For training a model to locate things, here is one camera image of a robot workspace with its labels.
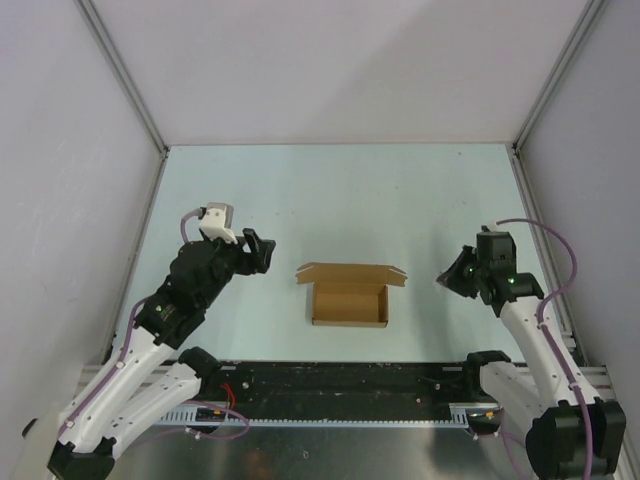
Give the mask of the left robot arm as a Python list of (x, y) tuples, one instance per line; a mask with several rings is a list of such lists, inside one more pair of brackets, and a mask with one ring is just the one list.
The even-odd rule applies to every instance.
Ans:
[(234, 276), (268, 272), (275, 248), (251, 228), (240, 237), (221, 229), (184, 243), (160, 287), (132, 308), (120, 349), (67, 406), (52, 405), (24, 429), (12, 478), (104, 479), (165, 413), (195, 397), (214, 397), (220, 364), (199, 347), (185, 351), (164, 379), (142, 383), (204, 322)]

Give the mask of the right aluminium corner post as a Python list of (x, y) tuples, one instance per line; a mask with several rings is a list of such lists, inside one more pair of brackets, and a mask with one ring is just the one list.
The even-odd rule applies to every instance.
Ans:
[(541, 91), (512, 142), (512, 147), (515, 151), (520, 151), (526, 145), (530, 135), (543, 117), (549, 103), (568, 75), (609, 4), (610, 1), (607, 0), (589, 0), (586, 2)]

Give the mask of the aluminium corner post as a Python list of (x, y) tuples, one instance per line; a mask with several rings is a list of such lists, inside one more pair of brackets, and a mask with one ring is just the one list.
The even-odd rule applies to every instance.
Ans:
[(97, 7), (90, 0), (75, 0), (74, 4), (143, 130), (154, 148), (164, 157), (168, 147), (160, 129)]
[(526, 145), (530, 135), (543, 117), (549, 103), (568, 75), (609, 4), (610, 1), (607, 0), (589, 0), (586, 2), (541, 91), (512, 142), (512, 147), (515, 151), (520, 151)]

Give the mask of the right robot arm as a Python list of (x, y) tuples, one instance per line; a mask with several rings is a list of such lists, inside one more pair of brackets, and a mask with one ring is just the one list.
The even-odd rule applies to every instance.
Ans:
[(524, 435), (532, 472), (539, 479), (590, 479), (615, 473), (626, 415), (604, 399), (582, 373), (546, 313), (548, 297), (536, 277), (517, 267), (512, 235), (483, 227), (438, 279), (446, 289), (480, 298), (515, 340), (529, 374), (502, 351), (468, 355), (461, 376), (473, 401), (496, 400)]

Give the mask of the brown cardboard box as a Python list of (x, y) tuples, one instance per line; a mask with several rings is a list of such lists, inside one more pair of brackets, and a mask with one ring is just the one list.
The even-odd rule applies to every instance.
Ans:
[(310, 262), (298, 268), (298, 285), (311, 286), (315, 326), (386, 328), (389, 288), (404, 287), (407, 274), (392, 265)]

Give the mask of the left aluminium corner post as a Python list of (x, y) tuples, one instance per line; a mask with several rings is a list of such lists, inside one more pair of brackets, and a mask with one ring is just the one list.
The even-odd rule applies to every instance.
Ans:
[(168, 147), (160, 129), (97, 7), (90, 0), (75, 0), (74, 4), (143, 130), (154, 148), (164, 157)]

